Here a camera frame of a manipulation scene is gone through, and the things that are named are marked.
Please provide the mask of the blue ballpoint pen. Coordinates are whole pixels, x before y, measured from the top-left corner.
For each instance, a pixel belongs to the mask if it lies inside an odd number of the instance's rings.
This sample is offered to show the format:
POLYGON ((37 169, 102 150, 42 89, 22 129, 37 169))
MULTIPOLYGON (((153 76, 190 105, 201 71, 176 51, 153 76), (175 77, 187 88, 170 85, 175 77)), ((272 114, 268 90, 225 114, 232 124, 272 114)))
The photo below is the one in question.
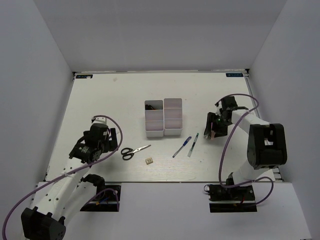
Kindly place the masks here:
POLYGON ((184 142, 183 144, 181 145, 181 147, 173 154, 172 158, 175 158, 179 152, 188 144, 188 142, 192 139, 191 136, 189 136, 184 142))

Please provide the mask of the green gel pen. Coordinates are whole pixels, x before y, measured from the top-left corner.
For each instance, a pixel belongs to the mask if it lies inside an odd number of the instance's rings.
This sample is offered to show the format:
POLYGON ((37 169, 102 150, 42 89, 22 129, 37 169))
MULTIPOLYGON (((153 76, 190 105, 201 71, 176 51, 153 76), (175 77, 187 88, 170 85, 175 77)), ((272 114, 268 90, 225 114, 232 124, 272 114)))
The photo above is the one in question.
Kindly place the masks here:
POLYGON ((194 140, 193 140, 193 143, 192 143, 192 145, 191 145, 191 148, 189 149, 189 152, 188 152, 188 154, 187 154, 187 157, 188 157, 188 158, 190 158, 191 155, 192 155, 192 153, 193 153, 193 150, 194 150, 194 147, 195 147, 196 142, 197 142, 197 140, 198 140, 198 137, 199 137, 199 133, 196 134, 196 136, 195 136, 195 138, 194 138, 194 140))

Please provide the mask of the black handled scissors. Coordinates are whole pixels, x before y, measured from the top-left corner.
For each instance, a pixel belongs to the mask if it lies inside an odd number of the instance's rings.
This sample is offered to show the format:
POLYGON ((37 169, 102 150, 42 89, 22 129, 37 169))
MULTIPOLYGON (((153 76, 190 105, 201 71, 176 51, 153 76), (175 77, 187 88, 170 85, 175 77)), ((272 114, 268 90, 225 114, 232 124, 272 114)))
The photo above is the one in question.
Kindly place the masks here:
POLYGON ((133 156, 134 156, 135 153, 140 152, 140 151, 142 151, 142 150, 144 150, 144 149, 147 149, 147 148, 149 148, 150 146, 151 146, 151 145, 145 145, 145 146, 142 146, 142 147, 138 147, 138 148, 136 148, 136 149, 132 149, 132 148, 130 148, 130 147, 125 147, 125 148, 123 148, 123 149, 120 151, 120 153, 121 153, 121 155, 122 155, 122 159, 123 159, 124 161, 128 161, 128 160, 130 160, 130 159, 133 158, 133 156))

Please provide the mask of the small tan eraser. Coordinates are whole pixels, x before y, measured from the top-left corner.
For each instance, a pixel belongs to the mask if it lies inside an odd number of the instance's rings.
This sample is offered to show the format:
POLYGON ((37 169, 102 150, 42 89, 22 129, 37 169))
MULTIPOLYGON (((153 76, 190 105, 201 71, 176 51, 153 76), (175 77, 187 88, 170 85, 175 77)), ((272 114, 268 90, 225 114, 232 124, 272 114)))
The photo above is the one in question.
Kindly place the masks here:
POLYGON ((147 158, 147 159, 145 160, 145 162, 146 162, 147 165, 150 165, 150 164, 153 163, 153 159, 152 159, 151 157, 150 157, 150 158, 147 158))

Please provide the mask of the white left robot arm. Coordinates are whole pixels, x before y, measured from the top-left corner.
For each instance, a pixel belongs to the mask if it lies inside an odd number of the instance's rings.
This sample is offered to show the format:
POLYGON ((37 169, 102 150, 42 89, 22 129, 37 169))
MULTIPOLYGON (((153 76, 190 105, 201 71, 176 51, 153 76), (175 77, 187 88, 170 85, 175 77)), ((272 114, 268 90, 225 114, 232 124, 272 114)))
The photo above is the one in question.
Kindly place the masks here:
POLYGON ((116 190, 106 187, 103 177, 89 173, 91 167, 112 156, 122 144, 117 138, 119 124, 107 125, 112 118, 95 115, 90 129, 84 131, 73 149, 61 174, 49 181, 45 196, 27 207, 21 214, 23 235, 28 240, 61 240, 72 218, 88 203, 101 200, 105 194, 115 197, 120 208, 116 190))

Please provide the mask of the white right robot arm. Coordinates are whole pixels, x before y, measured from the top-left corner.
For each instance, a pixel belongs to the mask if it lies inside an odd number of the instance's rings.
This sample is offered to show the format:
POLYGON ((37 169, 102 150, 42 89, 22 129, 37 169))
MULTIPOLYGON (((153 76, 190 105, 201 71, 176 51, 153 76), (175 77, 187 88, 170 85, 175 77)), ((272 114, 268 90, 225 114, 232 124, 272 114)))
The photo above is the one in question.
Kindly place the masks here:
POLYGON ((244 93, 229 94, 215 103, 217 108, 211 131, 216 135, 227 136, 222 150, 218 181, 226 189, 226 195, 236 200, 244 193, 244 186, 252 185, 264 179, 271 180, 263 174, 286 164, 288 159, 284 126, 270 123, 255 114, 259 102, 253 96, 244 93), (228 179, 230 184, 222 181, 223 163, 227 148, 237 128, 248 135, 246 161, 232 172, 228 179))

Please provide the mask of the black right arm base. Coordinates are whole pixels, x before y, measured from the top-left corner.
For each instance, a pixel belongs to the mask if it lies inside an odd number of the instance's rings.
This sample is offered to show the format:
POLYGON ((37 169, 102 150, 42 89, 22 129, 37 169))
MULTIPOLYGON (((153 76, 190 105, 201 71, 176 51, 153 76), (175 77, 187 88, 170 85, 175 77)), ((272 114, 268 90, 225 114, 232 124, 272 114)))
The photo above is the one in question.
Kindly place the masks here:
POLYGON ((253 187, 224 188, 219 184, 206 184, 203 188, 209 196, 210 213, 255 213, 256 198, 253 187))

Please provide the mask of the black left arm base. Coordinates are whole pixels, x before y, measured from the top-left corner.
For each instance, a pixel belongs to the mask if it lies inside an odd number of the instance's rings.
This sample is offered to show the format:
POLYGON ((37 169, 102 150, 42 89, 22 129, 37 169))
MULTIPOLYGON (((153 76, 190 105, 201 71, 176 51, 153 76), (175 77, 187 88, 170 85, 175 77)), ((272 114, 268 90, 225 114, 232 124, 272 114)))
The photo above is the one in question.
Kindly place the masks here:
POLYGON ((105 190, 100 195, 96 196, 89 203, 84 205, 80 211, 81 212, 113 212, 116 213, 120 209, 121 200, 121 190, 122 186, 120 184, 105 184, 102 188, 98 188, 96 193, 105 190))

